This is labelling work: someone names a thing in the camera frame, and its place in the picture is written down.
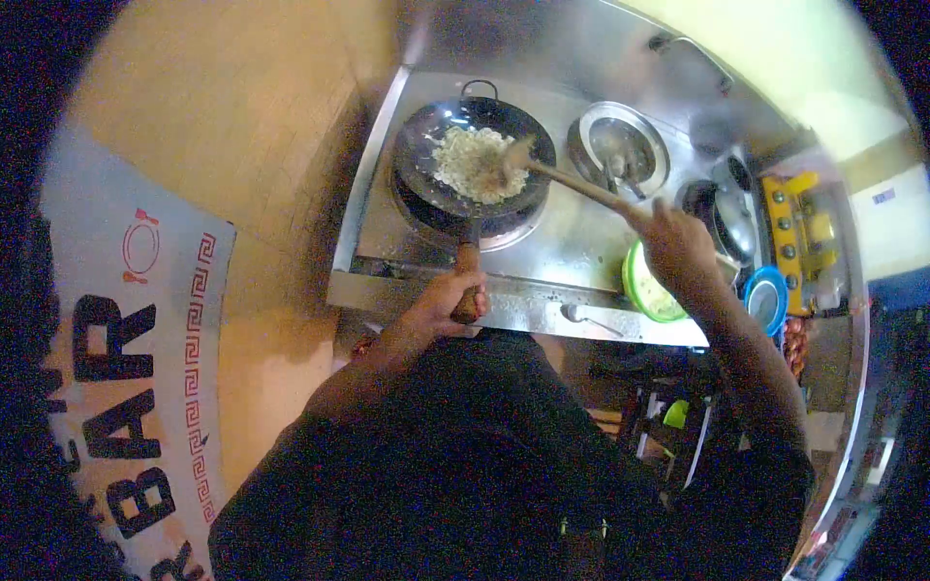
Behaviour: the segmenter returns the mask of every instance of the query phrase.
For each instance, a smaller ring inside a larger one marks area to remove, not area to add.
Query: red pattern border
[[[204,232],[197,248],[197,262],[205,266],[194,268],[191,279],[191,302],[187,310],[187,332],[184,340],[184,416],[187,422],[187,442],[191,452],[191,469],[197,488],[197,499],[204,515],[204,521],[210,524],[217,518],[213,507],[213,498],[210,494],[210,483],[206,476],[206,460],[204,459],[204,439],[208,434],[200,430],[200,402],[197,400],[200,389],[200,333],[203,327],[204,297],[210,278],[209,265],[213,261],[213,251],[216,248],[217,238]]]

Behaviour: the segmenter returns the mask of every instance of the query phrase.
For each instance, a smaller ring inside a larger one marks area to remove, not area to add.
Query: blue plastic bowl
[[[785,324],[788,313],[788,284],[774,266],[762,267],[746,282],[743,305],[769,337]]]

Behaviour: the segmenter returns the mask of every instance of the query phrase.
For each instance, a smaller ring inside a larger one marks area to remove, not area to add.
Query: kitchen counter
[[[411,227],[392,193],[392,142],[397,129],[417,109],[456,95],[472,78],[412,73],[406,68],[396,74],[352,185],[330,281],[331,304],[395,316],[412,304],[436,273],[451,268],[455,240]],[[568,87],[556,92],[502,78],[491,80],[501,100],[527,111],[546,128],[558,167],[577,174],[567,152],[567,133],[591,101]],[[482,89],[476,86],[474,94]],[[680,203],[684,186],[708,178],[715,160],[698,155],[681,131],[644,117],[662,137],[669,155],[670,172],[657,195]],[[655,323],[622,296],[619,272],[635,239],[635,232],[619,215],[553,182],[536,228],[482,253],[490,311],[478,324],[567,337],[707,346],[692,320]],[[617,332],[571,323],[561,313],[564,304],[578,305],[581,317]]]

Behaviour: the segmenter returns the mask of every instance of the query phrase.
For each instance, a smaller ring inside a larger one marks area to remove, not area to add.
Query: banner
[[[208,579],[219,474],[219,315],[235,229],[80,127],[46,161],[60,326],[49,422],[130,578]]]

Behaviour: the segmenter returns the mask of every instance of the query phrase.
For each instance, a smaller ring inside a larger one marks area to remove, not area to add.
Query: black shirt
[[[607,578],[779,578],[813,484],[781,442],[705,466],[671,514],[529,337],[448,339],[363,421],[301,416],[214,522],[216,578],[560,577],[609,525]]]

